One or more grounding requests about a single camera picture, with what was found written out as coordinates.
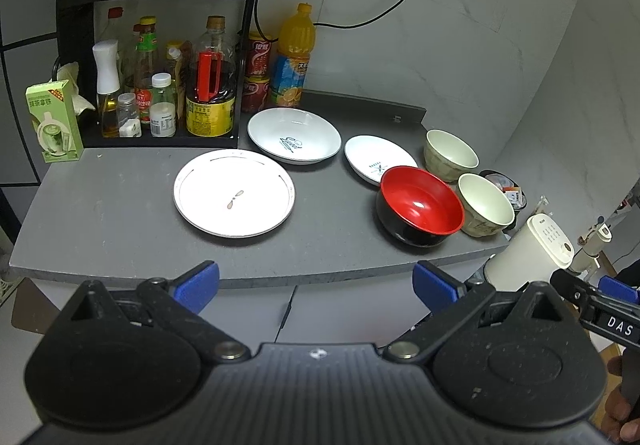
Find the right hand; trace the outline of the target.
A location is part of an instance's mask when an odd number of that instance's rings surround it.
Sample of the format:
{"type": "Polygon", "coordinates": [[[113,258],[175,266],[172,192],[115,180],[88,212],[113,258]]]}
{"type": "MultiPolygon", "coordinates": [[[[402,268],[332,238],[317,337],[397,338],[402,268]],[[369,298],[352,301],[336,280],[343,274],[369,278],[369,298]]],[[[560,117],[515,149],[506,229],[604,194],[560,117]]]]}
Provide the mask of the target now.
{"type": "Polygon", "coordinates": [[[610,392],[604,405],[600,425],[602,433],[614,444],[639,443],[639,414],[634,406],[639,400],[639,358],[625,352],[608,361],[608,372],[620,377],[620,384],[610,392]]]}

